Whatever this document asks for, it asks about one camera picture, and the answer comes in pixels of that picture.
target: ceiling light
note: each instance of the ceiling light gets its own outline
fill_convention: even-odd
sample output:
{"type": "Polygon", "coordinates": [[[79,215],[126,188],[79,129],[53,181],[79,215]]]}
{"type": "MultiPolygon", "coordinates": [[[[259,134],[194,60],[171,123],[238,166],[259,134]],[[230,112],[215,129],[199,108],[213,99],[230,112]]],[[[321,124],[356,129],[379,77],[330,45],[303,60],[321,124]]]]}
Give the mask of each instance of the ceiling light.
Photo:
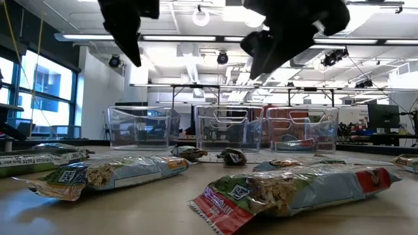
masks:
{"type": "Polygon", "coordinates": [[[320,44],[375,44],[375,39],[314,39],[315,43],[320,44]]]}
{"type": "Polygon", "coordinates": [[[64,35],[56,33],[58,41],[89,41],[89,40],[114,40],[112,35],[64,35]]]}
{"type": "Polygon", "coordinates": [[[223,40],[225,42],[240,42],[244,39],[243,37],[224,37],[223,40]]]}
{"type": "Polygon", "coordinates": [[[204,42],[214,42],[216,37],[212,36],[143,36],[145,41],[204,41],[204,42]]]}
{"type": "Polygon", "coordinates": [[[411,45],[411,44],[418,44],[418,40],[387,40],[385,44],[405,44],[405,45],[411,45]]]}
{"type": "Polygon", "coordinates": [[[345,46],[333,46],[333,45],[313,45],[310,49],[329,49],[329,50],[343,50],[345,46]]]}
{"type": "Polygon", "coordinates": [[[215,104],[212,102],[188,102],[188,101],[157,101],[157,104],[215,104]]]}
{"type": "Polygon", "coordinates": [[[136,87],[171,87],[170,84],[131,84],[136,87]]]}
{"type": "Polygon", "coordinates": [[[195,25],[197,26],[206,26],[207,24],[209,24],[210,21],[210,15],[209,12],[206,9],[201,9],[200,5],[198,6],[198,8],[194,11],[193,15],[192,15],[192,20],[193,23],[195,23],[195,25]],[[203,13],[204,14],[204,18],[203,19],[198,19],[197,18],[197,14],[199,13],[203,13]]]}
{"type": "Polygon", "coordinates": [[[220,86],[224,89],[254,89],[255,86],[220,86]]]}

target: small black object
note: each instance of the small black object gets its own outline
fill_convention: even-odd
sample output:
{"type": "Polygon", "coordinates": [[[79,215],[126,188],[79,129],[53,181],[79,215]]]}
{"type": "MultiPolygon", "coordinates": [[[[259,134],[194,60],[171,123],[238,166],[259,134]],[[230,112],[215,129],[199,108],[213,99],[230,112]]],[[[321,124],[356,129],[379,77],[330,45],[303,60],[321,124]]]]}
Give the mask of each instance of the small black object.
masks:
{"type": "Polygon", "coordinates": [[[217,57],[217,63],[220,65],[225,65],[228,63],[228,55],[226,52],[220,52],[218,57],[217,57]]]}
{"type": "Polygon", "coordinates": [[[332,53],[325,55],[325,58],[321,61],[321,64],[325,67],[331,67],[347,56],[349,56],[347,48],[344,50],[334,50],[332,53]]]}
{"type": "Polygon", "coordinates": [[[395,11],[395,14],[400,14],[401,12],[404,11],[404,7],[402,5],[399,6],[399,9],[397,11],[395,11]]]}
{"type": "Polygon", "coordinates": [[[225,164],[229,166],[244,166],[247,163],[245,153],[239,149],[226,148],[217,157],[223,158],[225,164]]]}
{"type": "Polygon", "coordinates": [[[112,55],[112,59],[109,61],[109,66],[112,68],[118,68],[120,66],[120,56],[112,55]]]}

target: security camera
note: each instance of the security camera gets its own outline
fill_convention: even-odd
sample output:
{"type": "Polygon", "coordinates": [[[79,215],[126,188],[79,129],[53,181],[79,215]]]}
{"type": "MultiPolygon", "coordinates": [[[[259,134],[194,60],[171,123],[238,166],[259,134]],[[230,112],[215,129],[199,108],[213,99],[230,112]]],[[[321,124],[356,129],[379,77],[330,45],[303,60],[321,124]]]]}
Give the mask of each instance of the security camera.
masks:
{"type": "Polygon", "coordinates": [[[119,68],[121,65],[120,55],[112,55],[112,58],[109,61],[109,66],[111,68],[119,68]]]}
{"type": "Polygon", "coordinates": [[[220,52],[217,57],[217,63],[220,65],[225,65],[228,63],[228,55],[226,52],[220,52]]]}

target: computer monitor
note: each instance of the computer monitor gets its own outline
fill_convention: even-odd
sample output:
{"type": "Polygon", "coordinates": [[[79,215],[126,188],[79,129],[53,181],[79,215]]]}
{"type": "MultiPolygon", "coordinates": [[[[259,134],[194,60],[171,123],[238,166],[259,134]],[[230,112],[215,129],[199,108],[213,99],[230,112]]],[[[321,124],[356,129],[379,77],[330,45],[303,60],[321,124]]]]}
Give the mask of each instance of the computer monitor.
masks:
{"type": "Polygon", "coordinates": [[[396,105],[368,104],[368,128],[399,128],[399,107],[396,105]]]}

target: fluorescent light fixture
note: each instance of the fluorescent light fixture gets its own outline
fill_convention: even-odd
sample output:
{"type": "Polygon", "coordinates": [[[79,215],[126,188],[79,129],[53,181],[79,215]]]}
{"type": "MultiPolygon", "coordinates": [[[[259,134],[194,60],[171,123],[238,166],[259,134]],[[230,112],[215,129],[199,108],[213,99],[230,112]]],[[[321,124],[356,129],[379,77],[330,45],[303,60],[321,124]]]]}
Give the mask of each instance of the fluorescent light fixture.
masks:
{"type": "Polygon", "coordinates": [[[255,86],[220,86],[220,88],[225,88],[225,89],[254,89],[255,86]]]}
{"type": "Polygon", "coordinates": [[[310,49],[330,49],[330,50],[344,50],[345,46],[333,46],[333,45],[313,45],[310,49]]]}
{"type": "Polygon", "coordinates": [[[171,87],[170,84],[131,84],[136,87],[171,87]]]}
{"type": "Polygon", "coordinates": [[[314,39],[315,43],[320,44],[375,44],[375,39],[314,39]]]}
{"type": "Polygon", "coordinates": [[[385,44],[418,44],[418,40],[387,40],[385,44]]]}
{"type": "Polygon", "coordinates": [[[114,40],[112,35],[62,35],[67,40],[114,40]]]}
{"type": "Polygon", "coordinates": [[[223,38],[223,40],[225,42],[240,42],[242,41],[242,39],[244,39],[243,37],[225,37],[223,38]]]}
{"type": "MultiPolygon", "coordinates": [[[[157,104],[172,104],[172,101],[157,101],[157,104]]],[[[188,102],[188,101],[174,101],[174,104],[215,104],[212,102],[188,102]]]]}
{"type": "Polygon", "coordinates": [[[216,37],[213,36],[143,36],[145,41],[204,41],[214,42],[216,37]]]}

